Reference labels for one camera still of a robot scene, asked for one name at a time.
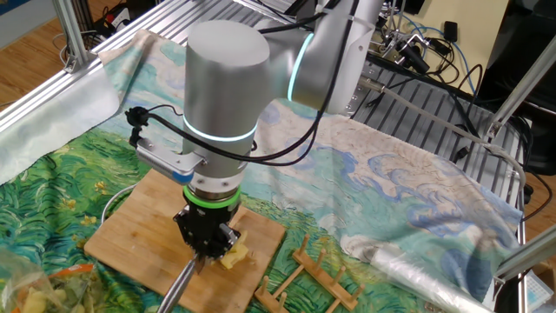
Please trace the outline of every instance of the metal rod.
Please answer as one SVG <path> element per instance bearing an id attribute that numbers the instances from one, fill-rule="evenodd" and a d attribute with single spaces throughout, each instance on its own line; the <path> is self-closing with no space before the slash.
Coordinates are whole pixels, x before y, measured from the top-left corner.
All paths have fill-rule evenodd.
<path id="1" fill-rule="evenodd" d="M 496 276 L 507 281 L 556 253 L 556 225 L 514 251 L 498 268 Z"/>
<path id="2" fill-rule="evenodd" d="M 403 0 L 401 2 L 401 8 L 400 8 L 400 12 L 399 12 L 400 18 L 398 19 L 398 25 L 396 27 L 396 31 L 400 31 L 400 29 L 401 29 L 401 22 L 403 21 L 403 12 L 404 12 L 405 9 L 406 9 L 406 0 Z"/>
<path id="3" fill-rule="evenodd" d="M 160 307 L 156 313 L 169 313 L 178 303 L 195 271 L 195 259 L 196 257 L 189 261 L 180 275 L 175 279 L 174 283 L 172 283 L 168 292 L 164 295 L 164 299 L 160 303 Z"/>
<path id="4" fill-rule="evenodd" d="M 539 80 L 550 70 L 556 62 L 556 36 L 546 46 L 531 69 L 521 78 L 520 83 L 515 87 L 510 96 L 506 99 L 500 109 L 494 114 L 487 129 L 487 136 L 495 138 L 502 126 L 510 116 L 518 109 L 523 100 L 529 96 L 531 90 L 537 85 Z"/>
<path id="5" fill-rule="evenodd" d="M 396 12 L 396 0 L 393 0 L 392 9 L 390 10 L 390 21 L 388 22 L 388 30 L 394 31 L 396 29 L 396 24 L 394 23 L 395 12 Z"/>
<path id="6" fill-rule="evenodd" d="M 79 29 L 76 12 L 73 9 L 71 0 L 53 0 L 52 3 L 62 25 L 63 33 L 66 36 L 66 49 L 70 51 L 64 70 L 71 73 L 79 70 L 89 62 L 89 53 L 83 44 L 81 30 Z"/>

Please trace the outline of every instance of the wooden floor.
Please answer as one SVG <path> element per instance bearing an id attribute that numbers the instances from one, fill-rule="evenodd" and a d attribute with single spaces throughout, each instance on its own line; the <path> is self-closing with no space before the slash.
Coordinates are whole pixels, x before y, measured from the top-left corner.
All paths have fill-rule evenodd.
<path id="1" fill-rule="evenodd" d="M 102 16 L 104 6 L 112 8 L 118 0 L 90 1 L 93 19 Z M 52 77 L 63 65 L 58 56 L 58 49 L 52 44 L 52 38 L 61 33 L 62 29 L 57 19 L 20 38 L 13 44 L 0 50 L 0 105 L 16 101 L 30 92 L 40 83 Z M 56 42 L 63 47 L 62 38 Z M 556 190 L 556 176 L 544 176 L 553 190 Z M 531 202 L 526 206 L 526 214 L 538 208 L 548 197 L 544 186 L 532 175 L 527 174 L 527 182 L 533 186 L 534 194 Z M 526 222 L 527 240 L 537 236 L 556 223 L 556 199 L 541 213 Z"/>
<path id="2" fill-rule="evenodd" d="M 112 8 L 119 2 L 89 1 L 93 20 L 103 16 L 104 6 Z M 62 70 L 63 64 L 58 56 L 60 50 L 52 43 L 54 36 L 60 33 L 62 27 L 55 18 L 0 50 L 0 106 L 23 97 Z M 65 45 L 63 37 L 56 40 L 56 45 L 59 48 Z"/>

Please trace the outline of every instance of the patterned tablecloth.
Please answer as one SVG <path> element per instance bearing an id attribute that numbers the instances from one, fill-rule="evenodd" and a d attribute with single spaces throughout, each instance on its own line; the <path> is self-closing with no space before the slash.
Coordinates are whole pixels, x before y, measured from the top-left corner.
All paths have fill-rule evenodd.
<path id="1" fill-rule="evenodd" d="M 47 273 L 92 261 L 83 246 L 99 227 L 104 205 L 149 170 L 127 143 L 131 128 L 123 112 L 159 103 L 182 107 L 182 46 L 141 30 L 129 46 L 100 57 L 122 99 L 118 113 L 0 187 L 0 246 L 41 264 Z M 171 110 L 157 113 L 182 123 Z M 271 103 L 261 115 L 256 154 L 295 141 L 314 114 L 296 103 Z M 144 135 L 180 150 L 182 140 L 157 123 Z M 295 270 L 290 254 L 309 233 L 309 255 L 329 251 L 325 270 L 347 267 L 341 284 L 348 291 L 367 285 L 354 312 L 424 310 L 423 300 L 394 287 L 368 264 L 366 252 L 372 248 L 389 244 L 420 257 L 438 270 L 436 275 L 482 300 L 500 261 L 517 246 L 519 211 L 447 160 L 345 117 L 325 116 L 316 145 L 295 166 L 250 164 L 242 191 L 247 208 L 287 227 L 267 270 L 271 291 Z M 160 296 L 126 276 L 100 268 L 108 311 L 151 311 L 160 302 Z M 323 312 L 333 300 L 302 274 L 288 287 L 286 307 Z M 248 308 L 263 311 L 256 300 Z"/>

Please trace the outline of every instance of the metal bracket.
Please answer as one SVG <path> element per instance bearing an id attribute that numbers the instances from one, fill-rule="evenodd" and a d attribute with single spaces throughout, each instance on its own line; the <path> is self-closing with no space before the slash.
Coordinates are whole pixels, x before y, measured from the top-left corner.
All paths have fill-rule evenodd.
<path id="1" fill-rule="evenodd" d="M 52 0 L 52 3 L 66 37 L 65 49 L 70 51 L 63 70 L 73 73 L 86 66 L 96 55 L 85 49 L 71 0 Z"/>
<path id="2" fill-rule="evenodd" d="M 187 155 L 176 154 L 147 138 L 137 141 L 136 154 L 139 160 L 180 185 L 186 185 L 191 181 L 195 166 L 204 160 L 193 152 Z"/>

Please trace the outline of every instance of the food piece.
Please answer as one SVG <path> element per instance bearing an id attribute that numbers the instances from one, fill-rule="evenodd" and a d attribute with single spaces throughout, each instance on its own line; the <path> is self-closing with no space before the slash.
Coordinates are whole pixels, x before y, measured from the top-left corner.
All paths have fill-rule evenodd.
<path id="1" fill-rule="evenodd" d="M 245 246 L 245 239 L 247 238 L 247 231 L 244 231 L 237 242 L 234 244 L 232 249 L 226 253 L 226 255 L 220 259 L 220 264 L 226 270 L 230 270 L 234 265 L 245 258 L 249 252 L 249 248 Z"/>
<path id="2" fill-rule="evenodd" d="M 226 268 L 226 270 L 231 270 L 234 265 L 245 258 L 248 254 L 249 249 L 243 244 L 235 245 L 235 251 L 230 251 L 220 259 L 220 263 Z"/>
<path id="3" fill-rule="evenodd" d="M 245 243 L 245 240 L 247 239 L 247 234 L 248 234 L 248 232 L 246 230 L 244 230 L 242 232 L 242 235 L 239 237 L 239 239 L 237 239 L 237 242 L 234 244 L 231 251 L 234 251 L 234 248 L 236 246 Z"/>
<path id="4" fill-rule="evenodd" d="M 68 295 L 66 294 L 66 290 L 54 290 L 54 294 L 60 300 L 60 302 L 66 301 Z"/>
<path id="5" fill-rule="evenodd" d="M 85 307 L 82 306 L 81 304 L 78 304 L 72 311 L 71 313 L 85 313 Z"/>
<path id="6" fill-rule="evenodd" d="M 23 306 L 23 313 L 44 313 L 46 310 L 46 295 L 42 291 L 29 289 L 29 295 Z"/>

